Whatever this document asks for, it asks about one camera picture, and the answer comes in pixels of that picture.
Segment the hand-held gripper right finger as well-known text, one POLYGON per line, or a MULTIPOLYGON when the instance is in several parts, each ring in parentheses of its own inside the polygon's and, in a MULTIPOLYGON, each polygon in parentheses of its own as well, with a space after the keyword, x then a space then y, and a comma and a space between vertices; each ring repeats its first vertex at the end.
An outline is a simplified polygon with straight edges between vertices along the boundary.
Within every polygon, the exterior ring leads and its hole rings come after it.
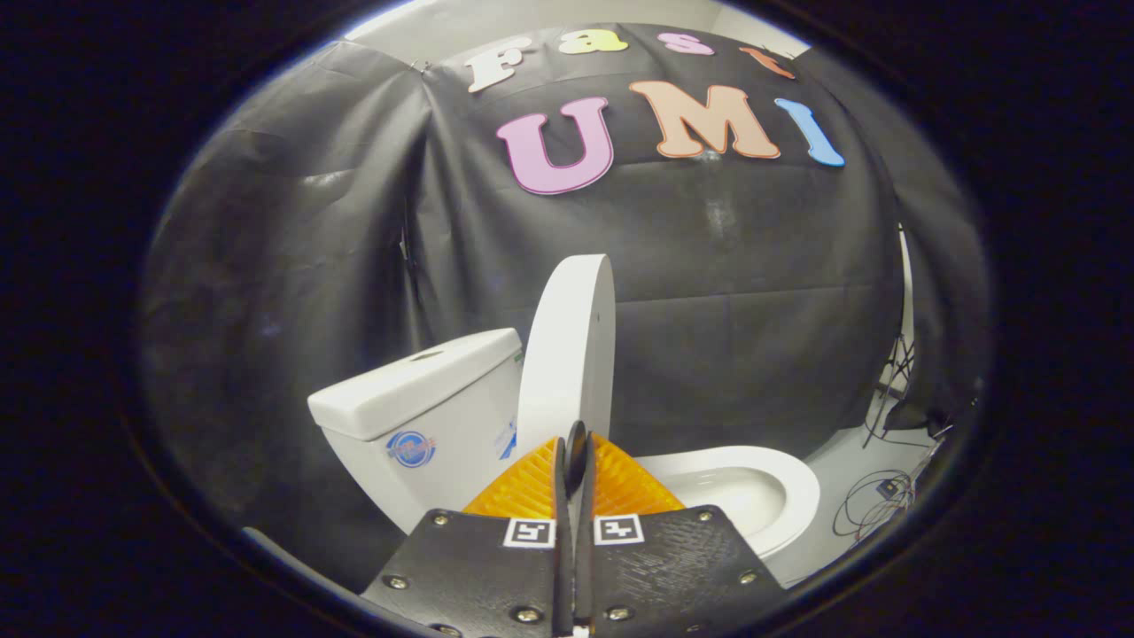
POLYGON ((723 509, 679 507, 596 433, 579 496, 576 616, 593 637, 736 637, 786 607, 788 592, 723 509))

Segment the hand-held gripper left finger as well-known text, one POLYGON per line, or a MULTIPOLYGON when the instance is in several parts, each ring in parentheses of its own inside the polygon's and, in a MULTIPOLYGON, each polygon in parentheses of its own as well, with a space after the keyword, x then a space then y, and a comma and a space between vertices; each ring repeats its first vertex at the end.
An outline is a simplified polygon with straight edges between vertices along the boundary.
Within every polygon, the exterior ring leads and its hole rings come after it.
POLYGON ((363 598, 446 637, 567 633, 566 457, 547 440, 465 509, 428 511, 363 598))

